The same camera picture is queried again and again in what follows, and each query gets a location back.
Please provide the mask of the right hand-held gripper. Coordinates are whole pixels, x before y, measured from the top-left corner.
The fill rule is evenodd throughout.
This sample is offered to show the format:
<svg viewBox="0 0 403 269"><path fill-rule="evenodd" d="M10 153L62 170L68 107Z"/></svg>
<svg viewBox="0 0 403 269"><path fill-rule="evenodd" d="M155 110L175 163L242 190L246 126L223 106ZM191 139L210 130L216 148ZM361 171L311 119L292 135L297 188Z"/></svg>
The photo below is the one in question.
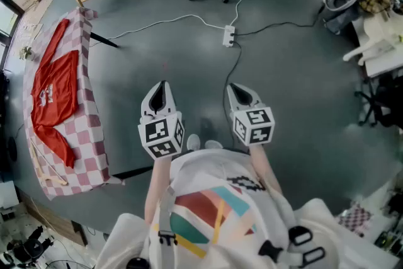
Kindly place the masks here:
<svg viewBox="0 0 403 269"><path fill-rule="evenodd" d="M227 86L232 132L245 146L269 143L275 128L271 108L251 88L238 83Z"/></svg>

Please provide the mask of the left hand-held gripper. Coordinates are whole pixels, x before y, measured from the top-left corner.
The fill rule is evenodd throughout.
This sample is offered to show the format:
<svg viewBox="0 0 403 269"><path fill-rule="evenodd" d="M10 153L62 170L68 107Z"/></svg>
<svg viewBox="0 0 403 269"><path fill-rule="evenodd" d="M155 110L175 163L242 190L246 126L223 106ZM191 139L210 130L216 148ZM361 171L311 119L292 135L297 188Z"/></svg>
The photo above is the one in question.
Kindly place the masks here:
<svg viewBox="0 0 403 269"><path fill-rule="evenodd" d="M142 147L153 160L172 157L182 152L182 113L175 111L176 102L167 81L155 84L142 101L138 130ZM171 114L164 116L157 113Z"/></svg>

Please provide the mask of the red long-sleeve shirt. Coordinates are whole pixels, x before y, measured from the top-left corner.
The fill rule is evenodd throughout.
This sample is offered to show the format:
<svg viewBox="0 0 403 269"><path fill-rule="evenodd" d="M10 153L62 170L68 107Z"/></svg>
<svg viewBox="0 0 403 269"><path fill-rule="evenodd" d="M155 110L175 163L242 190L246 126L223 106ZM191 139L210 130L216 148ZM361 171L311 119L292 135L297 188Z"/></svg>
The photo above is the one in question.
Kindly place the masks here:
<svg viewBox="0 0 403 269"><path fill-rule="evenodd" d="M70 20L57 25L35 73L31 96L31 122L36 136L64 163L73 168L76 157L56 125L70 118L77 110L77 66L79 51L71 50L53 60Z"/></svg>

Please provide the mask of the person's left forearm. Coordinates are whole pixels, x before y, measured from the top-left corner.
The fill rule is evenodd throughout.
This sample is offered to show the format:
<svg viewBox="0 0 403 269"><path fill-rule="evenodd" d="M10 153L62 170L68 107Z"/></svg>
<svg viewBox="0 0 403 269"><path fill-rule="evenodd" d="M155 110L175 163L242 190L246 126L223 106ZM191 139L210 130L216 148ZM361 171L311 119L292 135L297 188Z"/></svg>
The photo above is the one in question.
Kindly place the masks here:
<svg viewBox="0 0 403 269"><path fill-rule="evenodd" d="M171 161L172 157L160 158L154 161L144 210L145 221L148 224L152 223L159 201L170 184Z"/></svg>

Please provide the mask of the person's right forearm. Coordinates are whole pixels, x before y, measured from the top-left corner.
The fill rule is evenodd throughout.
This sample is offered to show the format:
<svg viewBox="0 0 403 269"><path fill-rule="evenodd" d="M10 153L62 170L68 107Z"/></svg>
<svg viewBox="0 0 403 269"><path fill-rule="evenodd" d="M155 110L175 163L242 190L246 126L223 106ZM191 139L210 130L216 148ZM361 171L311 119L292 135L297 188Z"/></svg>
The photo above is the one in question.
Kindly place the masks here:
<svg viewBox="0 0 403 269"><path fill-rule="evenodd" d="M274 171L268 161L268 157L262 145L249 147L251 163L259 179L267 186L278 193L283 194L280 184L274 174Z"/></svg>

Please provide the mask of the white power strip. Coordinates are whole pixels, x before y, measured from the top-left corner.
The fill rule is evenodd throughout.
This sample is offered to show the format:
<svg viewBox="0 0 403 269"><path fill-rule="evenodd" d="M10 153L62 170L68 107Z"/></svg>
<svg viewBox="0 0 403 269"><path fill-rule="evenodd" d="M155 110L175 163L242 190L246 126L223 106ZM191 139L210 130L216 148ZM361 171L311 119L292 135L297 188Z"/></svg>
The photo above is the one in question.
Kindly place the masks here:
<svg viewBox="0 0 403 269"><path fill-rule="evenodd" d="M234 36L236 33L236 29L234 26L226 25L224 28L224 37L222 44L225 47L232 47L234 44Z"/></svg>

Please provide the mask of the pink checkered tablecloth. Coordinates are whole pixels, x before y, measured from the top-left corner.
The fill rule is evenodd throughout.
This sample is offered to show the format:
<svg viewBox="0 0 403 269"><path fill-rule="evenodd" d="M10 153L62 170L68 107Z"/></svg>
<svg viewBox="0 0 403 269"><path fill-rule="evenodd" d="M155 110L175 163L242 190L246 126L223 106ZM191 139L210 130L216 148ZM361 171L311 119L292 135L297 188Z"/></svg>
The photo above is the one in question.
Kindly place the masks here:
<svg viewBox="0 0 403 269"><path fill-rule="evenodd" d="M70 20L70 24L54 55L54 59L58 59L71 50L79 51L77 66L78 109L66 121L55 126L55 129L65 137L75 154L76 161L73 168L66 167L63 161L36 136L31 122L33 108L31 89L34 76L58 25L57 22L53 22L36 37L32 45L34 58L25 63L22 102L28 147L30 148L30 139L32 139L56 172L68 182L66 186L53 181L39 182L44 194L50 200L59 196L88 192L107 184L124 184L123 180L109 173L104 132L88 76L88 56L92 30L90 21L97 16L97 12L82 7L76 7L64 14L63 17ZM45 161L39 154L38 157L43 171L48 171Z"/></svg>

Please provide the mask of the wooden clothes hanger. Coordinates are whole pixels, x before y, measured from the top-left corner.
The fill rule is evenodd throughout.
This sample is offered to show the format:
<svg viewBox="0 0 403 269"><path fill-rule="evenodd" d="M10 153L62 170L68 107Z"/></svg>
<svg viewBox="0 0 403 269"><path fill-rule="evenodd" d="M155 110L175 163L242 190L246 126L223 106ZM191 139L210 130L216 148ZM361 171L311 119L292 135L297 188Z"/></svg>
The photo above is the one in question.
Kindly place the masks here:
<svg viewBox="0 0 403 269"><path fill-rule="evenodd" d="M46 160L45 156L38 150L37 146L34 144L32 139L30 139L30 152L32 155L35 172L37 174L37 178L40 183L45 183L46 181L53 181L62 186L66 186L68 184L68 182L65 179L63 179L63 177L61 177L61 175L58 174L58 172L56 172L55 168ZM39 162L38 154L45 161L48 171L43 171L42 166Z"/></svg>

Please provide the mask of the grey mop bucket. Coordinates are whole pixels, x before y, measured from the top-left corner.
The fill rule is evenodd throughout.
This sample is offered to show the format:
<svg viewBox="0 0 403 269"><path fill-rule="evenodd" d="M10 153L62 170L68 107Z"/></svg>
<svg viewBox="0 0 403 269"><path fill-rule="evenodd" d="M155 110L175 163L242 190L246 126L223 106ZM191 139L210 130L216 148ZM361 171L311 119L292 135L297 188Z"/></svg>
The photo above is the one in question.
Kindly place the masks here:
<svg viewBox="0 0 403 269"><path fill-rule="evenodd" d="M333 34L340 32L360 17L358 0L323 0L324 26Z"/></svg>

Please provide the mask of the black swivel chair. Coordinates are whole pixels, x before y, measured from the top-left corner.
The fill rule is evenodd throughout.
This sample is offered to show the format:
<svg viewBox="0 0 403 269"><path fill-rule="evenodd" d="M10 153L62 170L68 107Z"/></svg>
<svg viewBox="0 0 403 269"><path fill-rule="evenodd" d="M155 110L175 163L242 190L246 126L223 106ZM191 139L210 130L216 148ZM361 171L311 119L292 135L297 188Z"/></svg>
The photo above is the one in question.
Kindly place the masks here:
<svg viewBox="0 0 403 269"><path fill-rule="evenodd" d="M369 94L363 91L355 91L356 97L361 97L369 104L369 109L363 120L358 121L359 126L367 123L373 113L374 122L371 127L380 123L384 127L397 126L403 130L403 76L393 77L391 74L384 74L378 79L376 91L373 91L372 84L367 80Z"/></svg>

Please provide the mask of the white desk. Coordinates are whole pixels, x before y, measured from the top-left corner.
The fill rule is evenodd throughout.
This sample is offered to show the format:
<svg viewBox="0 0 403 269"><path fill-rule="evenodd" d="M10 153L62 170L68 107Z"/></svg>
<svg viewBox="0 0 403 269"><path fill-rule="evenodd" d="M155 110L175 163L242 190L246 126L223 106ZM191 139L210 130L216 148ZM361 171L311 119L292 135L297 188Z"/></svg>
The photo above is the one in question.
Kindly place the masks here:
<svg viewBox="0 0 403 269"><path fill-rule="evenodd" d="M363 45L368 40L363 30L363 19L364 18L360 18L353 23L359 46ZM362 55L359 54L356 58L359 60L361 56ZM403 67L403 47L392 50L381 57L370 59L366 61L362 67L365 68L366 74L369 77L379 76L383 73L399 69Z"/></svg>

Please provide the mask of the flat cardboard sheets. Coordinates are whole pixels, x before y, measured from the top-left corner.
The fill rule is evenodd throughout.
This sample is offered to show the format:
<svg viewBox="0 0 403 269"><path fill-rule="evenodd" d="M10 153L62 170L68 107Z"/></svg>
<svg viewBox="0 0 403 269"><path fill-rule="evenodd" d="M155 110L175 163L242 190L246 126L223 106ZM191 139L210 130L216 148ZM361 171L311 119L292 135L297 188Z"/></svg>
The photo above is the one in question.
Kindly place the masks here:
<svg viewBox="0 0 403 269"><path fill-rule="evenodd" d="M34 1L23 15L16 29L15 40L20 47L31 45L42 29L41 19L53 0Z"/></svg>

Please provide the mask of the white animal figure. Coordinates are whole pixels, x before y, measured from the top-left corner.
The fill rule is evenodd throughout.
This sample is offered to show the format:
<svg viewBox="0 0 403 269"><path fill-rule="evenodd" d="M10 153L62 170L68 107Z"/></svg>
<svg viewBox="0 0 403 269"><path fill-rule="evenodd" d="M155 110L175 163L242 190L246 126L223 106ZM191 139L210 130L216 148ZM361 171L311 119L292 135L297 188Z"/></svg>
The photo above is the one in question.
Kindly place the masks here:
<svg viewBox="0 0 403 269"><path fill-rule="evenodd" d="M363 45L343 55L348 62L361 54L360 66L370 59L378 58L399 47L403 47L403 15L393 11L382 11L363 19L363 30L368 40Z"/></svg>

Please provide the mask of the wooden plank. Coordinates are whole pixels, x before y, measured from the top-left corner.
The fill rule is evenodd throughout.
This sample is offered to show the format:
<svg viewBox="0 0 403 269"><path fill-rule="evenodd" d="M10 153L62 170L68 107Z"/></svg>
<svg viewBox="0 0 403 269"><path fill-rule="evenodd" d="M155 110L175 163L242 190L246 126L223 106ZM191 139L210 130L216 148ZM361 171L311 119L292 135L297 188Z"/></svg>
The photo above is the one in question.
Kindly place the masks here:
<svg viewBox="0 0 403 269"><path fill-rule="evenodd" d="M42 204L36 203L19 188L16 189L16 193L19 200L25 205L27 212L40 223L78 245L83 247L88 245L88 240L80 224L73 220L65 219Z"/></svg>

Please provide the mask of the small checkered cloth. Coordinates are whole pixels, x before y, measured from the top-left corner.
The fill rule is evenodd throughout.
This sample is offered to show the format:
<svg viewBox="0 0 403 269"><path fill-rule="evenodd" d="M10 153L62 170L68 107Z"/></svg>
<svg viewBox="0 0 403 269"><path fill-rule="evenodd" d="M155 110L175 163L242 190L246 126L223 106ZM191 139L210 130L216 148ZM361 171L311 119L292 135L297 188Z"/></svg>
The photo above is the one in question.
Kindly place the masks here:
<svg viewBox="0 0 403 269"><path fill-rule="evenodd" d="M339 225L363 238L369 230L372 217L373 214L370 211L355 202L349 209L337 215L336 221Z"/></svg>

